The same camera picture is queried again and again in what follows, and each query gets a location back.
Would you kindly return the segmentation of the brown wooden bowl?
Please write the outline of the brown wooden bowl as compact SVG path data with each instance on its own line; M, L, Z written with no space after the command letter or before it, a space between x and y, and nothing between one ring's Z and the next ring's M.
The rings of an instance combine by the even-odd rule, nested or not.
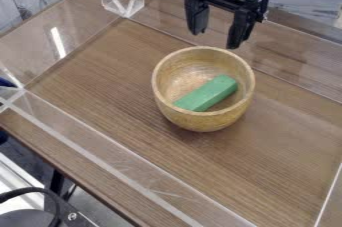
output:
M194 46L157 64L153 93L163 116L181 128L213 132L245 114L254 96L255 75L229 50Z

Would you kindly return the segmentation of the green rectangular block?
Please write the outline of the green rectangular block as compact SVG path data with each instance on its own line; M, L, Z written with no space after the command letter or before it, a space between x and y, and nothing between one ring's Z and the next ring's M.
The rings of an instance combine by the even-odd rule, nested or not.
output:
M205 112L238 90L238 82L227 75L219 75L179 98L174 105L185 110Z

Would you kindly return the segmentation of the blue object at left edge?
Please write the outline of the blue object at left edge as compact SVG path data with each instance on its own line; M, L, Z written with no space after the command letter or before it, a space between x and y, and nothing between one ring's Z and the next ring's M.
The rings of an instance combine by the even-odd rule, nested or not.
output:
M10 80L0 77L0 86L3 87L18 87Z

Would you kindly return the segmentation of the black table leg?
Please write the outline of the black table leg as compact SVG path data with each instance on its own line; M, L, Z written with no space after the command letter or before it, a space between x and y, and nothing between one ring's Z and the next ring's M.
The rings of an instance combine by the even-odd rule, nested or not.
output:
M63 174L58 170L55 170L52 172L50 190L58 195L62 195L64 181L66 181L66 178L64 178Z

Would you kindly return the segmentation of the clear acrylic tray enclosure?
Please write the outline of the clear acrylic tray enclosure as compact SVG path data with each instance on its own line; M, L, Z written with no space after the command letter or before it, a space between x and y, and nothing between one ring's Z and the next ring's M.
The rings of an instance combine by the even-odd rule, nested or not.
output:
M140 227L342 227L342 39L261 24L242 118L198 133L158 109L159 61L229 22L193 36L183 0L63 0L0 37L0 128Z

